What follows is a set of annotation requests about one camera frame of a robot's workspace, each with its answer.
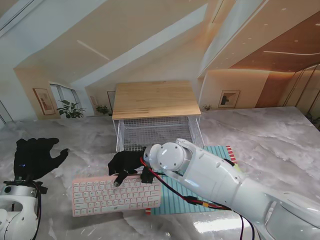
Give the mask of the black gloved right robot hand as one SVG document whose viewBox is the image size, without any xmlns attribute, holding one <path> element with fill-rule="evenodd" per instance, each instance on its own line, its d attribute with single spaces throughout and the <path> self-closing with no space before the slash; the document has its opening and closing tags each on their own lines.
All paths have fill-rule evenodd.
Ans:
<svg viewBox="0 0 320 240">
<path fill-rule="evenodd" d="M 117 174 L 113 185 L 119 187 L 128 175 L 136 174 L 136 169 L 142 166 L 141 158 L 144 156 L 144 147 L 140 151 L 123 150 L 117 152 L 108 163 L 108 174 Z"/>
</svg>

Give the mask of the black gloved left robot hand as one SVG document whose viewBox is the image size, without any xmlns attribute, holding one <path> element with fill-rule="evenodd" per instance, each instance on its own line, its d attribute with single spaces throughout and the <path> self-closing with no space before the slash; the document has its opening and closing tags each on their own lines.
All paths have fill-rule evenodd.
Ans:
<svg viewBox="0 0 320 240">
<path fill-rule="evenodd" d="M 56 157 L 50 151 L 59 143 L 58 138 L 23 138 L 16 142 L 13 172 L 22 180 L 38 180 L 58 168 L 69 155 L 69 149 L 63 149 Z"/>
</svg>

